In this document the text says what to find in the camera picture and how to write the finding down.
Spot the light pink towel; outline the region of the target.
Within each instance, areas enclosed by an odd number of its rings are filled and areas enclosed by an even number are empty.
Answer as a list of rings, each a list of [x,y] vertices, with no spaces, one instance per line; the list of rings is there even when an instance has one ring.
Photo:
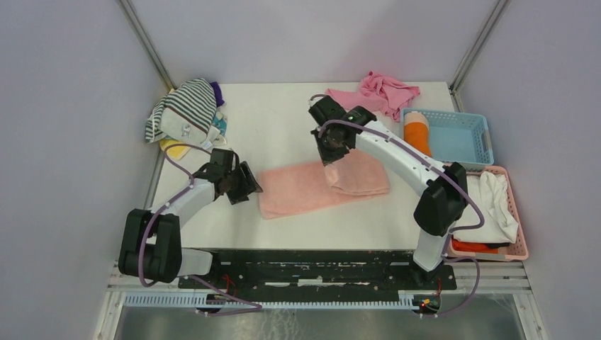
[[[263,171],[259,184],[259,209],[266,220],[369,200],[391,190],[382,163],[356,149],[328,165],[312,161]]]

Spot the orange cartoon towel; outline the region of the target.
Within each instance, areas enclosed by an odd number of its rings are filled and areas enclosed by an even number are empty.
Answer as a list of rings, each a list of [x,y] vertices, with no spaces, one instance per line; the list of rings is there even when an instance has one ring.
[[[421,112],[410,111],[404,116],[404,140],[428,157],[432,156],[429,147],[429,122]]]

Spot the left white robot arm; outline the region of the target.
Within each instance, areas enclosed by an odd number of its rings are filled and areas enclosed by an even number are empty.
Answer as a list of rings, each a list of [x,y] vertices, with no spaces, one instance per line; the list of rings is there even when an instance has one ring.
[[[189,275],[206,288],[218,286],[223,270],[213,263],[213,254],[183,247],[181,229],[222,196],[235,205],[262,191],[249,164],[228,149],[213,149],[207,163],[185,174],[185,184],[171,198],[150,209],[133,209],[126,217],[118,270],[146,287]]]

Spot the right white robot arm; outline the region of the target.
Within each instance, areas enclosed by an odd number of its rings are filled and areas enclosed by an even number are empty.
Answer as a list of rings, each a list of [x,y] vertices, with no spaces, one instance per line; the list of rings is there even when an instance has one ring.
[[[380,161],[418,195],[413,217],[420,235],[409,278],[416,288],[429,288],[438,279],[450,230],[468,205],[465,168],[418,151],[362,106],[346,111],[331,96],[318,94],[310,98],[308,112],[317,124],[311,133],[324,165],[357,149]]]

